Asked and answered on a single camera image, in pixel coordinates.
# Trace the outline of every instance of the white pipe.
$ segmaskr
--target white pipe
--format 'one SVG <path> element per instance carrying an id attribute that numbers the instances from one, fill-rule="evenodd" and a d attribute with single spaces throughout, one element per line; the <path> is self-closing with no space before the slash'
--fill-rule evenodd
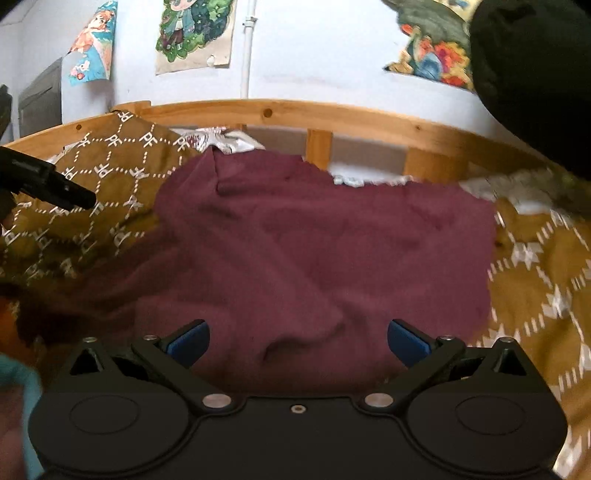
<path id="1" fill-rule="evenodd" d="M 240 98 L 248 98 L 251 80 L 252 35 L 256 23 L 256 0 L 248 1 L 248 13 L 244 21 L 244 58 L 242 60 L 242 81 L 240 84 Z"/>

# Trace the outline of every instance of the anime poster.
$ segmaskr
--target anime poster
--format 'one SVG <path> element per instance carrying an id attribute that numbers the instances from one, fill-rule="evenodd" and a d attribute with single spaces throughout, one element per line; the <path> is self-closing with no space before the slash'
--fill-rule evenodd
<path id="1" fill-rule="evenodd" d="M 388 72 L 473 89 L 468 25 L 480 0 L 383 0 L 408 43 Z"/>
<path id="2" fill-rule="evenodd" d="M 109 0 L 103 4 L 70 48 L 68 53 L 82 54 L 82 59 L 70 71 L 71 85 L 111 78 L 117 2 Z"/>
<path id="3" fill-rule="evenodd" d="M 236 0 L 164 0 L 156 74 L 230 63 Z"/>

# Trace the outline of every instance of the wooden slat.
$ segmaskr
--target wooden slat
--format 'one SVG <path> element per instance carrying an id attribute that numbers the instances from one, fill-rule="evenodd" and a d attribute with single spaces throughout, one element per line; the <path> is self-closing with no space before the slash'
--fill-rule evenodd
<path id="1" fill-rule="evenodd" d="M 117 111 L 128 111 L 133 113 L 134 115 L 141 116 L 142 110 L 145 108 L 150 108 L 152 106 L 152 102 L 150 100 L 142 100 L 140 102 L 130 102 L 130 103 L 120 103 L 119 105 L 115 105 L 111 112 Z"/>
<path id="2" fill-rule="evenodd" d="M 468 172 L 468 161 L 445 155 L 409 148 L 404 164 L 404 174 L 417 180 L 433 183 L 451 183 L 464 180 Z"/>
<path id="3" fill-rule="evenodd" d="M 308 130 L 306 161 L 321 170 L 327 170 L 332 153 L 333 133 L 326 130 Z"/>
<path id="4" fill-rule="evenodd" d="M 246 125 L 326 130 L 471 161 L 510 173 L 543 161 L 511 145 L 415 117 L 367 108 L 296 100 L 213 100 L 153 106 L 142 117 L 161 125 Z"/>
<path id="5" fill-rule="evenodd" d="M 246 131 L 246 125 L 244 124 L 230 124 L 226 127 L 230 130 L 242 130 L 243 132 Z"/>
<path id="6" fill-rule="evenodd" d="M 105 118 L 108 118 L 111 115 L 115 115 L 115 113 L 107 113 L 106 115 L 86 118 L 80 122 L 59 125 L 23 137 L 20 140 L 16 140 L 4 146 L 32 155 L 33 157 L 43 159 L 50 158 L 53 155 L 60 153 L 65 146 L 82 140 L 87 133 L 103 125 L 105 123 Z"/>

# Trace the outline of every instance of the metal screw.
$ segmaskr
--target metal screw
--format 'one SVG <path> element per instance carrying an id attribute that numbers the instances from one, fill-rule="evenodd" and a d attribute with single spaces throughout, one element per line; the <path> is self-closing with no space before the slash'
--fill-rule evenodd
<path id="1" fill-rule="evenodd" d="M 394 403 L 394 399 L 387 393 L 370 393 L 365 397 L 365 403 L 373 408 L 385 408 Z"/>
<path id="2" fill-rule="evenodd" d="M 203 397 L 202 402 L 207 408 L 226 408 L 232 399 L 224 393 L 211 393 Z"/>
<path id="3" fill-rule="evenodd" d="M 308 409 L 303 405 L 293 405 L 291 408 L 292 413 L 304 413 L 306 410 Z"/>

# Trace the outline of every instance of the wooden headboard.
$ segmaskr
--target wooden headboard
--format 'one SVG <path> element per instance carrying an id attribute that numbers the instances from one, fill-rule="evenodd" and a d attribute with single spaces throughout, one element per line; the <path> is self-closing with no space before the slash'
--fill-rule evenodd
<path id="1" fill-rule="evenodd" d="M 167 127 L 248 125 L 301 128 L 308 131 L 306 160 L 326 169 L 334 134 L 408 147 L 404 173 L 437 182 L 461 180 L 469 162 L 488 171 L 511 173 L 544 164 L 510 145 L 447 125 L 397 113 L 295 100 L 213 100 L 152 106 L 150 101 L 113 108 Z M 6 145 L 38 158 L 49 158 L 81 140 L 114 113 L 91 117 L 21 138 Z"/>

